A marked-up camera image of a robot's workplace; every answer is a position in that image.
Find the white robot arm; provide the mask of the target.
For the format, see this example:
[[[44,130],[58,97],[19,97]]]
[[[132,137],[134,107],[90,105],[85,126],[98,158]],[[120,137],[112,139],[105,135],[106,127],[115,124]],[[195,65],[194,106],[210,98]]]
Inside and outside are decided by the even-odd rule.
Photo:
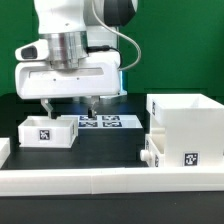
[[[88,98],[95,115],[102,97],[121,93],[124,69],[118,28],[136,14],[138,0],[34,0],[39,39],[15,51],[17,94],[39,99]]]

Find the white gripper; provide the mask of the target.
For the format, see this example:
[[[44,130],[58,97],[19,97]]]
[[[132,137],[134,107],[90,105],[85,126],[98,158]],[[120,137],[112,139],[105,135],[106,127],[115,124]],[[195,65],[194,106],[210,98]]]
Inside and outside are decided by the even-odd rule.
[[[99,96],[120,91],[119,65],[116,51],[91,53],[71,70],[54,70],[46,61],[21,62],[15,69],[16,91],[22,99],[42,99],[50,119],[57,115],[48,98],[92,96],[88,117],[94,118]]]

